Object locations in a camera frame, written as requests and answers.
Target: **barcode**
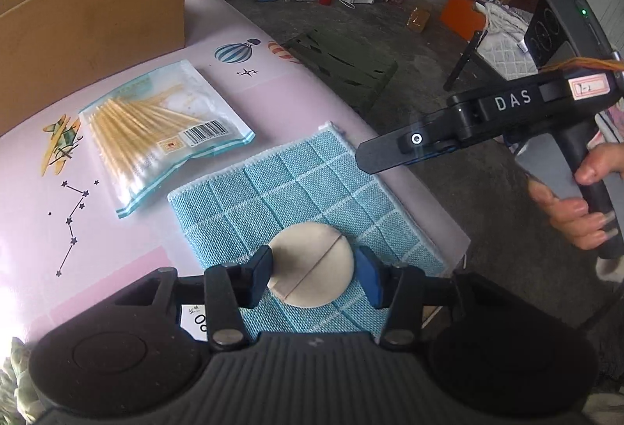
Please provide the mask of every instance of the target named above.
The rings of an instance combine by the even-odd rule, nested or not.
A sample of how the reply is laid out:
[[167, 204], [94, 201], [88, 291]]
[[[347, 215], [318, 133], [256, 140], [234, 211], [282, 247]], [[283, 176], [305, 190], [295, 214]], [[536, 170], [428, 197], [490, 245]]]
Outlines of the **barcode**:
[[218, 136], [227, 135], [228, 130], [217, 120], [211, 120], [191, 127], [182, 132], [182, 135], [186, 137], [189, 147], [195, 147], [200, 143], [207, 142]]

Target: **blue striped hot air balloon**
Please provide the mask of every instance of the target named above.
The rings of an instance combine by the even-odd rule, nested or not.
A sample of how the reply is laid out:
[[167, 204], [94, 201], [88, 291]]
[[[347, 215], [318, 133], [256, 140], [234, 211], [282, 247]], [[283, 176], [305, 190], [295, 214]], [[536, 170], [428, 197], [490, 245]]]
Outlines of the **blue striped hot air balloon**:
[[260, 45], [260, 40], [252, 38], [247, 40], [247, 43], [223, 45], [214, 51], [214, 56], [221, 62], [228, 62], [229, 64], [245, 62], [252, 57], [252, 45]]

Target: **checkered towel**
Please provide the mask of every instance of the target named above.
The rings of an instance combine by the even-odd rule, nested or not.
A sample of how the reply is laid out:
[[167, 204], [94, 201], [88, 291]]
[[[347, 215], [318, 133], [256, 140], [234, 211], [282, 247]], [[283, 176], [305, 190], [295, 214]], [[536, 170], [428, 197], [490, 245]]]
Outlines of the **checkered towel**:
[[[329, 224], [352, 246], [366, 245], [388, 263], [428, 275], [445, 270], [427, 238], [386, 187], [360, 171], [354, 151], [327, 125], [302, 141], [263, 152], [169, 194], [180, 226], [205, 268], [245, 262], [277, 233], [304, 221]], [[261, 331], [381, 332], [387, 311], [373, 309], [357, 281], [323, 307], [284, 305], [267, 290], [241, 309], [252, 336]]]

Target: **hot air balloon illustration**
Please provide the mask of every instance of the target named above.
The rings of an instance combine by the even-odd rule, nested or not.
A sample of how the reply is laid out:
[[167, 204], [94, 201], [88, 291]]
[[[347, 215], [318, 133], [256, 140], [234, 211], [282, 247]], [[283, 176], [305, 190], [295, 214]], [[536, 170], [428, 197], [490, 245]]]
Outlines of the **hot air balloon illustration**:
[[285, 59], [289, 60], [290, 62], [300, 64], [299, 61], [279, 43], [275, 41], [269, 41], [267, 46], [269, 47], [269, 50], [277, 55], [277, 57], [279, 57], [280, 59]]
[[232, 43], [223, 45], [214, 51], [214, 57], [221, 62], [236, 64], [237, 62], [245, 62], [252, 57], [252, 46], [260, 45], [260, 40], [251, 38], [246, 43]]

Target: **plastic bag of cotton swabs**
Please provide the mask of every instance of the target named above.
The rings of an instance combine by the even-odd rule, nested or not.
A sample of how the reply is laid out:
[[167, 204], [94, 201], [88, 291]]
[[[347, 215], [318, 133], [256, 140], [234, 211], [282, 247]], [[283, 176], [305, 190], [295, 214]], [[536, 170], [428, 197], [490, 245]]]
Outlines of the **plastic bag of cotton swabs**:
[[120, 218], [187, 160], [255, 136], [187, 60], [124, 83], [84, 108], [80, 121], [107, 171]]

